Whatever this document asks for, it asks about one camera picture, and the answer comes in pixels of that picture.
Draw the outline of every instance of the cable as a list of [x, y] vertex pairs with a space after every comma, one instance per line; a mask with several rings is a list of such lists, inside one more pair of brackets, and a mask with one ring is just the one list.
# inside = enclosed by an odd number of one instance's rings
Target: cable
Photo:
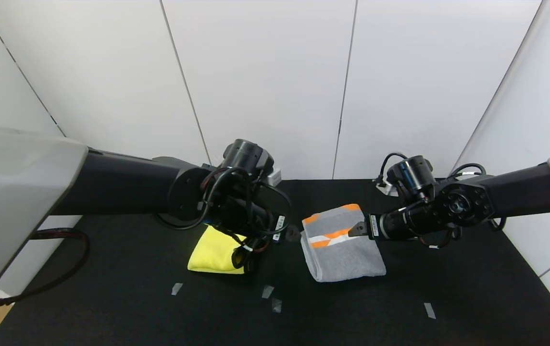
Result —
[[0, 298], [0, 307], [4, 305], [13, 304], [15, 302], [20, 302], [21, 300], [27, 297], [31, 297], [36, 294], [43, 293], [44, 291], [48, 291], [49, 289], [52, 289], [53, 287], [56, 287], [57, 285], [71, 278], [74, 274], [76, 274], [77, 271], [79, 271], [85, 265], [85, 263], [87, 262], [87, 259], [89, 258], [90, 243], [89, 243], [89, 237], [83, 232], [73, 230], [72, 228], [49, 228], [47, 230], [37, 231], [31, 237], [32, 240], [60, 239], [60, 238], [78, 239], [82, 241], [84, 245], [83, 253], [81, 258], [77, 261], [77, 263], [62, 276], [59, 276], [57, 279], [47, 284], [44, 284], [36, 289], [23, 292], [18, 296]]
[[204, 189], [207, 187], [207, 184], [209, 183], [209, 180], [211, 180], [211, 178], [213, 178], [218, 173], [222, 173], [223, 171], [226, 171], [227, 169], [228, 167], [222, 167], [220, 169], [216, 169], [215, 171], [209, 173], [209, 175], [207, 175], [207, 177], [205, 177], [205, 179], [200, 184], [200, 191], [204, 191]]
[[462, 169], [466, 169], [466, 168], [469, 168], [469, 167], [476, 167], [477, 169], [480, 169], [480, 175], [485, 175], [487, 173], [486, 169], [484, 169], [484, 167], [482, 167], [481, 164], [467, 163], [467, 164], [464, 164], [464, 165], [461, 165], [461, 166], [457, 167], [454, 171], [452, 171], [452, 173], [448, 176], [448, 178], [453, 178]]
[[500, 223], [497, 224], [497, 222], [495, 221], [495, 219], [490, 219], [488, 221], [488, 225], [491, 227], [491, 229], [495, 232], [499, 232], [499, 231], [503, 231], [504, 230], [504, 226], [506, 225], [506, 218], [505, 217], [502, 217], [500, 219]]
[[388, 154], [387, 157], [385, 157], [384, 162], [382, 162], [382, 167], [380, 168], [380, 175], [378, 175], [378, 177], [374, 180], [374, 181], [378, 182], [378, 184], [380, 186], [382, 186], [382, 184], [384, 184], [384, 169], [387, 166], [388, 159], [391, 158], [392, 156], [398, 156], [398, 157], [402, 158], [403, 160], [407, 160], [407, 156], [405, 156], [403, 154], [400, 154], [400, 153], [390, 153], [390, 154]]
[[205, 198], [205, 196], [207, 195], [207, 191], [206, 190], [204, 191], [204, 195], [202, 197], [203, 202], [204, 202], [204, 206], [203, 206], [203, 209], [202, 209], [202, 214], [200, 214], [200, 216], [197, 219], [195, 219], [194, 222], [192, 222], [191, 224], [189, 224], [187, 226], [175, 225], [174, 223], [171, 223], [171, 222], [166, 221], [165, 219], [163, 219], [163, 217], [161, 217], [161, 215], [159, 215], [159, 214], [154, 214], [153, 215], [154, 218], [159, 223], [161, 223], [161, 224], [163, 224], [163, 225], [165, 225], [169, 228], [172, 228], [174, 230], [179, 230], [179, 231], [189, 230], [189, 229], [192, 229], [192, 228], [200, 225], [202, 223], [202, 221], [204, 221], [204, 218], [209, 213], [209, 208], [211, 207], [211, 204], [213, 202], [213, 197], [215, 196], [215, 192], [220, 187], [220, 184], [222, 184], [222, 181], [224, 181], [225, 178], [230, 176], [232, 173], [237, 173], [237, 172], [242, 173], [242, 175], [246, 179], [248, 179], [249, 174], [247, 173], [247, 171], [245, 171], [241, 167], [226, 168], [226, 171], [224, 171], [224, 173], [222, 173], [222, 175], [220, 175], [220, 177], [218, 177], [218, 179], [215, 180], [215, 184], [213, 184], [213, 187], [211, 187], [211, 190], [209, 191], [209, 195], [206, 198]]
[[446, 232], [446, 235], [444, 236], [444, 239], [442, 239], [442, 242], [439, 243], [438, 245], [431, 245], [429, 243], [427, 243], [423, 237], [418, 237], [418, 240], [420, 240], [420, 243], [422, 243], [422, 245], [426, 246], [426, 247], [431, 247], [431, 246], [437, 246], [438, 249], [441, 249], [442, 247], [446, 247], [446, 245], [448, 245], [448, 243], [450, 243], [450, 240], [453, 239], [452, 237], [452, 233], [454, 232], [454, 230], [450, 229]]
[[450, 177], [448, 177], [448, 179], [457, 179], [458, 177], [461, 177], [462, 175], [482, 175], [482, 173], [480, 173], [480, 172], [459, 172], [459, 173], [456, 173], [455, 175], [451, 175]]
[[280, 232], [283, 232], [290, 225], [290, 215], [292, 215], [292, 201], [290, 200], [288, 195], [286, 195], [283, 191], [279, 190], [279, 188], [276, 188], [275, 186], [270, 186], [269, 184], [265, 184], [264, 182], [260, 182], [259, 184], [260, 184], [260, 186], [264, 186], [264, 187], [268, 188], [269, 190], [277, 193], [280, 197], [282, 197], [286, 201], [286, 204], [288, 205], [288, 217], [286, 217], [284, 219], [284, 224], [281, 226], [281, 228], [277, 228], [277, 226], [275, 226], [275, 230], [273, 230], [271, 232], [268, 231], [268, 230], [264, 230], [264, 228], [260, 229], [259, 227], [257, 227], [253, 223], [253, 211], [251, 210], [251, 194], [248, 192], [248, 195], [247, 195], [248, 199], [246, 201], [246, 208], [247, 208], [247, 218], [249, 220], [249, 224], [250, 224], [250, 226], [256, 228], [257, 231], [259, 233], [263, 234], [263, 235], [275, 235], [275, 234], [278, 234]]

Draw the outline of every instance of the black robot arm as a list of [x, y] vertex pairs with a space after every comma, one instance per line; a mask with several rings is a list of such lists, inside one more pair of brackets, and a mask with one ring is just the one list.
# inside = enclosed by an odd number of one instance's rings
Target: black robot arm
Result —
[[275, 191], [291, 208], [288, 197], [266, 183], [273, 163], [266, 150], [241, 139], [227, 147], [217, 167], [91, 149], [51, 214], [154, 214], [178, 230], [206, 223], [225, 234], [262, 239], [284, 230], [287, 222], [277, 226], [282, 211], [256, 202], [255, 195], [261, 189]]
[[351, 236], [406, 240], [441, 230], [473, 226], [490, 219], [550, 212], [550, 165], [546, 162], [497, 176], [436, 181], [431, 164], [414, 156], [388, 171], [404, 205], [399, 210], [367, 215]]

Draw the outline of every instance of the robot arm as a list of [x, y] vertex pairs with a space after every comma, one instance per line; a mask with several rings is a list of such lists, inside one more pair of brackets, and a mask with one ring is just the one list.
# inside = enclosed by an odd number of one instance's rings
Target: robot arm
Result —
[[242, 139], [227, 147], [217, 167], [90, 149], [75, 183], [51, 215], [154, 214], [177, 230], [206, 223], [225, 234], [246, 236], [250, 240], [244, 248], [251, 251], [288, 224], [275, 229], [279, 217], [289, 217], [253, 198], [266, 188], [291, 208], [288, 197], [266, 183], [273, 163], [266, 150]]
[[422, 156], [404, 159], [389, 169], [404, 208], [368, 215], [350, 235], [378, 240], [405, 240], [440, 230], [473, 226], [493, 218], [550, 212], [548, 162], [497, 176], [436, 181]]
[[[246, 140], [229, 145], [220, 166], [197, 167], [0, 127], [0, 276], [48, 215], [149, 213], [176, 229], [206, 223], [247, 237], [233, 258], [240, 266], [289, 222], [290, 199], [267, 184], [272, 173], [273, 158]], [[262, 190], [286, 201], [284, 215], [273, 199], [258, 200]]]

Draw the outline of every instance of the wall seam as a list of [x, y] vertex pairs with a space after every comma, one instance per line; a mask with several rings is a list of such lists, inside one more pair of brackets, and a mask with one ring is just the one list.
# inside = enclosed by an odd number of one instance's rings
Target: wall seam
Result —
[[25, 81], [27, 82], [27, 85], [29, 85], [29, 88], [31, 89], [31, 91], [34, 93], [34, 95], [36, 96], [36, 98], [38, 99], [38, 101], [40, 102], [40, 105], [42, 105], [42, 107], [44, 108], [44, 110], [46, 111], [46, 113], [49, 115], [49, 117], [51, 118], [51, 120], [53, 120], [53, 123], [55, 123], [55, 126], [57, 127], [57, 129], [62, 133], [63, 136], [67, 137], [66, 136], [66, 133], [62, 130], [62, 127], [59, 126], [59, 124], [57, 123], [57, 121], [55, 120], [55, 118], [53, 118], [53, 116], [51, 115], [49, 109], [46, 107], [46, 105], [44, 104], [44, 102], [42, 102], [42, 99], [40, 98], [40, 95], [38, 95], [38, 93], [36, 92], [36, 90], [34, 89], [34, 87], [31, 85], [29, 79], [27, 79], [27, 76], [25, 76], [25, 73], [23, 72], [21, 66], [18, 65], [18, 62], [16, 62], [16, 59], [14, 57], [14, 55], [12, 55], [12, 52], [10, 51], [10, 49], [8, 49], [8, 46], [5, 44], [4, 42], [4, 39], [1, 37], [0, 35], [0, 41], [2, 42], [2, 44], [4, 45], [4, 48], [6, 48], [6, 51], [8, 52], [9, 56], [11, 57], [12, 61], [14, 61], [14, 64], [16, 65], [16, 68], [18, 68], [19, 72], [21, 73], [21, 75], [23, 76], [23, 78], [25, 79]]
[[179, 70], [181, 72], [181, 78], [183, 79], [183, 84], [185, 85], [185, 91], [187, 92], [187, 97], [189, 98], [189, 104], [192, 107], [192, 112], [194, 112], [194, 119], [196, 120], [196, 125], [198, 125], [198, 132], [200, 132], [200, 138], [202, 139], [202, 145], [204, 146], [204, 151], [207, 154], [207, 160], [209, 164], [211, 162], [211, 157], [209, 156], [209, 150], [207, 149], [207, 142], [204, 140], [204, 134], [202, 133], [202, 127], [200, 127], [200, 121], [198, 120], [198, 115], [196, 114], [196, 107], [194, 107], [194, 100], [192, 99], [192, 94], [189, 92], [188, 81], [185, 79], [185, 73], [183, 72], [183, 66], [181, 66], [181, 59], [179, 57], [179, 52], [176, 50], [175, 39], [172, 37], [172, 30], [170, 29], [170, 23], [168, 21], [168, 16], [166, 15], [166, 9], [163, 6], [163, 0], [159, 0], [160, 7], [162, 9], [163, 20], [166, 22], [166, 29], [168, 30], [168, 35], [170, 37], [170, 43], [172, 43], [172, 48], [175, 51], [176, 63], [178, 63]]
[[520, 57], [520, 52], [521, 52], [521, 50], [523, 50], [524, 45], [529, 40], [530, 32], [532, 31], [532, 28], [534, 27], [534, 25], [536, 23], [536, 19], [538, 18], [539, 13], [541, 13], [541, 10], [543, 9], [544, 3], [545, 3], [544, 0], [541, 0], [540, 5], [538, 6], [538, 9], [536, 10], [536, 13], [534, 14], [534, 18], [532, 18], [532, 21], [530, 22], [529, 27], [527, 28], [527, 31], [525, 32], [525, 36], [523, 36], [523, 39], [521, 40], [521, 44], [519, 44], [519, 48], [516, 50], [516, 53], [514, 53], [514, 57], [512, 58], [512, 61], [510, 61], [510, 65], [508, 65], [508, 68], [506, 69], [506, 73], [504, 73], [504, 76], [501, 78], [501, 81], [500, 81], [499, 85], [497, 86], [497, 89], [495, 90], [495, 93], [493, 94], [493, 97], [491, 98], [491, 101], [488, 102], [488, 105], [487, 105], [486, 109], [484, 110], [484, 113], [482, 114], [482, 116], [481, 116], [480, 120], [478, 121], [478, 123], [475, 125], [474, 131], [472, 132], [471, 136], [469, 137], [468, 142], [465, 144], [465, 147], [463, 147], [463, 150], [461, 151], [461, 154], [459, 154], [459, 157], [455, 161], [452, 169], [455, 169], [455, 167], [457, 167], [457, 165], [459, 164], [459, 161], [467, 153], [469, 147], [471, 146], [471, 142], [474, 138], [474, 135], [476, 135], [476, 133], [479, 131], [482, 123], [487, 120], [487, 114], [491, 110], [491, 107], [494, 105], [496, 99], [499, 97], [498, 94], [500, 92], [500, 89], [501, 89], [502, 85], [504, 85], [504, 81], [506, 81], [506, 78], [508, 77], [508, 74], [512, 70], [513, 66], [515, 66], [516, 62], [521, 58]]
[[350, 50], [348, 51], [348, 64], [346, 65], [346, 77], [343, 82], [343, 97], [341, 97], [341, 112], [339, 113], [339, 129], [337, 130], [337, 144], [335, 145], [335, 159], [333, 160], [333, 174], [330, 179], [335, 179], [335, 167], [337, 166], [337, 151], [339, 151], [339, 137], [341, 136], [341, 120], [343, 119], [343, 106], [346, 101], [346, 90], [348, 88], [348, 75], [350, 74], [350, 57], [352, 57], [352, 44], [354, 43], [354, 29], [356, 28], [356, 12], [358, 11], [358, 0], [354, 3], [354, 17], [352, 18], [352, 33], [350, 34]]

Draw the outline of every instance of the white label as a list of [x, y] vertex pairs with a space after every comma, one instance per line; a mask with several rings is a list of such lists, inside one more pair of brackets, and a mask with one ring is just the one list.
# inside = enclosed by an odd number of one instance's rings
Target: white label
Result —
[[275, 226], [275, 230], [279, 230], [280, 228], [282, 228], [282, 226], [284, 226], [285, 219], [286, 217], [284, 215], [281, 215], [279, 219], [277, 219], [277, 226]]
[[375, 220], [375, 215], [369, 215], [371, 220], [371, 232], [374, 236], [380, 236], [380, 230], [378, 230], [378, 222]]
[[[280, 230], [283, 226], [284, 226], [284, 220], [286, 219], [286, 217], [284, 215], [281, 215], [279, 217], [279, 219], [277, 219], [277, 225], [275, 226], [275, 230]], [[274, 241], [279, 241], [279, 237], [281, 236], [281, 234], [273, 234], [273, 240]]]

